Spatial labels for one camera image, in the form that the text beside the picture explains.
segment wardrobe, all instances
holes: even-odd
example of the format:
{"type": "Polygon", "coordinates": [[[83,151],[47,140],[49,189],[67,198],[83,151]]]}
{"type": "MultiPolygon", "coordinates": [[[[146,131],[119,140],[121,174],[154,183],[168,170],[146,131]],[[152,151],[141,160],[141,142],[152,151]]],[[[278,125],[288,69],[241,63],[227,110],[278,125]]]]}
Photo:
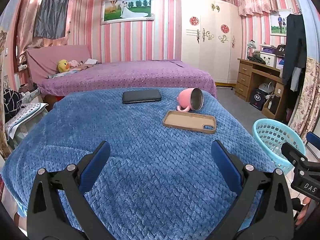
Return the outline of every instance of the wardrobe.
{"type": "Polygon", "coordinates": [[[222,0],[178,0],[181,60],[207,71],[215,82],[235,84],[242,52],[238,7],[222,0]]]}

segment red round decoration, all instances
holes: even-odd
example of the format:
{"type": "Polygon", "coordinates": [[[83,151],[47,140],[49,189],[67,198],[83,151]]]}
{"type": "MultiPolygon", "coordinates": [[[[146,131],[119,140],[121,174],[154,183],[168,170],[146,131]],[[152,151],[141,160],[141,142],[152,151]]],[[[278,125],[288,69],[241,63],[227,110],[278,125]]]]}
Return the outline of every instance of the red round decoration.
{"type": "Polygon", "coordinates": [[[191,23],[191,25],[196,26],[199,24],[199,19],[195,16],[191,17],[189,22],[191,23]]]}
{"type": "Polygon", "coordinates": [[[229,32],[229,27],[225,24],[221,25],[221,30],[223,33],[228,33],[229,32]]]}

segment picture frame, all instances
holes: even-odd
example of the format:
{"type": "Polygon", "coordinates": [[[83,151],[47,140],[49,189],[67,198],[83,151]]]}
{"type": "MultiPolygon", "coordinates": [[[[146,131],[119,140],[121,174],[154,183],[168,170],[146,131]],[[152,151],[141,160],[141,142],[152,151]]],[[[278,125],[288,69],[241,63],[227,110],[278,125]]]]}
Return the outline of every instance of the picture frame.
{"type": "Polygon", "coordinates": [[[279,9],[277,12],[270,13],[270,17],[269,17],[270,35],[287,36],[287,17],[289,14],[293,14],[293,11],[291,8],[279,9]]]}
{"type": "Polygon", "coordinates": [[[103,0],[101,25],[128,22],[153,21],[155,0],[103,0]]]}

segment gray curtain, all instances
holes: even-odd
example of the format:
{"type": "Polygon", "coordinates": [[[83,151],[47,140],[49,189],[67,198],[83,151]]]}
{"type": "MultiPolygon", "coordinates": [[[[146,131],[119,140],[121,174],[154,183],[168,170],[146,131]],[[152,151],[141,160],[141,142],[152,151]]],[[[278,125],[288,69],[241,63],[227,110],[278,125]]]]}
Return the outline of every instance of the gray curtain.
{"type": "Polygon", "coordinates": [[[66,20],[69,0],[42,0],[38,9],[34,37],[55,40],[66,35],[66,20]]]}

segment man in blue shirt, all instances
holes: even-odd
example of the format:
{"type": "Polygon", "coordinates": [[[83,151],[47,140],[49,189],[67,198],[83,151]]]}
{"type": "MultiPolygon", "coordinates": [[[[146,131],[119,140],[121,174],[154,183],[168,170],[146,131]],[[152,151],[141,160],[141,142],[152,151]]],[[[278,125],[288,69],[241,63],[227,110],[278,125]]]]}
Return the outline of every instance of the man in blue shirt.
{"type": "Polygon", "coordinates": [[[278,23],[279,23],[279,27],[280,27],[280,33],[282,33],[282,18],[280,15],[278,17],[278,23]]]}

